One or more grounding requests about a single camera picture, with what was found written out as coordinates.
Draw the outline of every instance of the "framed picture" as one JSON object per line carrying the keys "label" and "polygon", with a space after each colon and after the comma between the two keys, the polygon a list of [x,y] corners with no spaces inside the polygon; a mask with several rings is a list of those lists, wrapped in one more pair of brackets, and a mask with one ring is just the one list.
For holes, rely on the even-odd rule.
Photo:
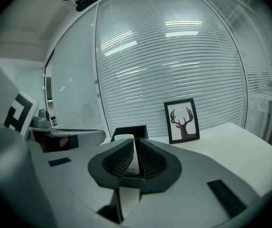
{"label": "framed picture", "polygon": [[164,103],[169,143],[183,143],[200,138],[193,98]]}

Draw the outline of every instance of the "window blind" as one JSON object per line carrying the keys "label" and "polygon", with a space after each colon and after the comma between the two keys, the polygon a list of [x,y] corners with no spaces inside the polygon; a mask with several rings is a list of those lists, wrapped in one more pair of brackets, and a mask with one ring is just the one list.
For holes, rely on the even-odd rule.
{"label": "window blind", "polygon": [[55,49],[52,91],[61,129],[104,129],[94,86],[94,15],[95,8],[86,12]]}
{"label": "window blind", "polygon": [[195,0],[105,0],[96,60],[111,133],[167,136],[164,102],[194,98],[200,130],[244,121],[245,87],[226,28]]}
{"label": "window blind", "polygon": [[206,0],[228,25],[246,74],[248,107],[245,129],[262,138],[272,97],[272,69],[251,13],[235,0]]}

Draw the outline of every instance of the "deer picture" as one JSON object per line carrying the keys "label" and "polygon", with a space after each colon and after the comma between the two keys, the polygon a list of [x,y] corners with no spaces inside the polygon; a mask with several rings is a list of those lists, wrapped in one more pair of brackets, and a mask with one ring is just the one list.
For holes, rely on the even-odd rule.
{"label": "deer picture", "polygon": [[189,116],[189,120],[186,121],[185,118],[183,117],[184,124],[181,124],[179,120],[178,120],[178,122],[175,122],[175,117],[176,117],[174,115],[175,110],[173,110],[170,113],[170,122],[173,123],[173,124],[177,124],[176,127],[180,129],[182,139],[189,138],[189,133],[187,132],[187,124],[190,123],[194,119],[192,111],[189,110],[187,107],[186,107],[186,109],[187,109],[187,113],[188,113],[188,116]]}

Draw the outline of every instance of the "deer silhouette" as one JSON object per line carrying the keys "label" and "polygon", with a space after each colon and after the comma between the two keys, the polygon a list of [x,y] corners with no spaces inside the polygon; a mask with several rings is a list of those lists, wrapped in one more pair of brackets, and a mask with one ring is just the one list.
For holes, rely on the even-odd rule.
{"label": "deer silhouette", "polygon": [[173,123],[173,124],[178,124],[178,125],[176,125],[176,127],[180,129],[182,139],[189,138],[189,133],[187,132],[187,124],[190,123],[194,119],[192,111],[189,110],[187,107],[186,107],[186,109],[187,109],[187,113],[188,113],[188,116],[189,116],[189,120],[186,121],[185,118],[183,117],[184,124],[181,124],[179,120],[178,120],[178,122],[175,122],[175,117],[176,117],[174,115],[175,110],[173,110],[170,113],[170,122]]}

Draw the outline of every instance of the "black rectangular slot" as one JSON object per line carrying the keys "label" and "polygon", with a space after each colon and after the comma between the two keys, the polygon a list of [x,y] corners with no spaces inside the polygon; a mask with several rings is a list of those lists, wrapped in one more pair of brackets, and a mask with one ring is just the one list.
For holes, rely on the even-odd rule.
{"label": "black rectangular slot", "polygon": [[214,180],[207,184],[231,218],[246,209],[246,206],[223,181]]}
{"label": "black rectangular slot", "polygon": [[51,167],[53,167],[53,166],[56,166],[56,165],[65,164],[65,163],[70,162],[70,161],[71,161],[71,159],[65,157],[65,158],[49,161],[48,163],[49,163],[49,165]]}

